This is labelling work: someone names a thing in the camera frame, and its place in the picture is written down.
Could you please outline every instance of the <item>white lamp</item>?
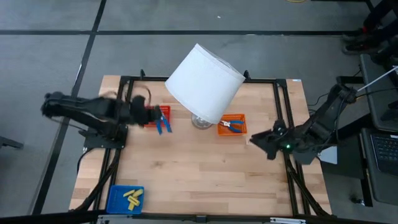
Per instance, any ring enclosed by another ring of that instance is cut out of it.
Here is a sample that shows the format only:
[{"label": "white lamp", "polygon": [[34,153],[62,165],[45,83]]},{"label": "white lamp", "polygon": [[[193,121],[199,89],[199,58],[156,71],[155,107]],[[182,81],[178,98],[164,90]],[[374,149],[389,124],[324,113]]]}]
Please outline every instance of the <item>white lamp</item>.
[{"label": "white lamp", "polygon": [[192,123],[205,129],[218,124],[244,79],[230,64],[196,44],[165,85],[193,113]]}]

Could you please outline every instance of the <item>glass lamp base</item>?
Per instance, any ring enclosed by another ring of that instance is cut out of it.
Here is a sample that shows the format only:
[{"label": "glass lamp base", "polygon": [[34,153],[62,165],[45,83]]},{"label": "glass lamp base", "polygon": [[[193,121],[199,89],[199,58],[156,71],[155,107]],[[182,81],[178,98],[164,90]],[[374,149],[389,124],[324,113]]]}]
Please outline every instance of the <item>glass lamp base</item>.
[{"label": "glass lamp base", "polygon": [[198,129],[208,129],[212,125],[195,114],[192,114],[192,124]]}]

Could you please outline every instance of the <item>white cable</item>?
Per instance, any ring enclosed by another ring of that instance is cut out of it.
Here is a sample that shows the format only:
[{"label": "white cable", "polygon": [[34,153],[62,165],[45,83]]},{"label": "white cable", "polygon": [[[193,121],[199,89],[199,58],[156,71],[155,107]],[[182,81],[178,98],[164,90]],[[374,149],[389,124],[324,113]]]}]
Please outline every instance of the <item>white cable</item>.
[{"label": "white cable", "polygon": [[389,70],[388,72],[386,72],[385,74],[383,74],[382,76],[380,76],[379,78],[373,80],[371,83],[369,83],[369,84],[367,84],[366,86],[360,88],[360,89],[358,90],[358,92],[361,91],[361,90],[364,90],[366,87],[372,85],[373,83],[377,82],[377,81],[378,81],[379,79],[381,79],[382,77],[385,77],[386,75],[390,74],[392,71],[397,70],[397,69],[398,69],[398,66],[392,68],[391,70]]}]

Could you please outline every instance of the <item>wooden table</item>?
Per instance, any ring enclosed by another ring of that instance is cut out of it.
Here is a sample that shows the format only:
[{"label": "wooden table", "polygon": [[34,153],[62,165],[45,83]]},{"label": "wooden table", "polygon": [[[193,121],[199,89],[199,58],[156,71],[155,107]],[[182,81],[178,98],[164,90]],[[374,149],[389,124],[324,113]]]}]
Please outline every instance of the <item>wooden table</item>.
[{"label": "wooden table", "polygon": [[[100,94],[117,91],[120,76],[104,76]],[[170,105],[173,133],[159,136],[155,128],[129,127],[122,150],[116,184],[145,187],[142,212],[208,215],[291,216],[289,190],[282,154],[268,161],[250,136],[270,129],[277,119],[273,87],[244,83],[225,114],[244,113],[245,136],[217,135],[216,126],[194,128],[191,113],[167,91],[164,82],[134,82],[152,92],[152,105]],[[295,125],[308,119],[307,103],[300,80],[287,80]],[[147,96],[133,88],[133,95]],[[282,107],[286,120],[286,111]],[[79,206],[96,185],[104,149],[94,149],[81,162],[70,208]],[[303,166],[305,183],[324,210],[330,205],[318,160]],[[108,186],[100,208],[104,208]],[[299,210],[300,191],[296,188]]]}]

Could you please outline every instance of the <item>blue plastic bin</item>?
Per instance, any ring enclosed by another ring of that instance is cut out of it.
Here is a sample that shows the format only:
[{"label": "blue plastic bin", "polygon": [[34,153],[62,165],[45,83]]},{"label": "blue plastic bin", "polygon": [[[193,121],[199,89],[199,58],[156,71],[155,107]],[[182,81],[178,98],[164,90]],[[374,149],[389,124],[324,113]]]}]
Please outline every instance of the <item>blue plastic bin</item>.
[{"label": "blue plastic bin", "polygon": [[141,214],[142,206],[144,205],[144,193],[138,196],[139,206],[134,206],[132,211],[129,210],[130,202],[127,200],[127,197],[123,197],[130,190],[139,189],[142,189],[145,193],[142,186],[113,185],[109,193],[106,212],[111,214]]}]

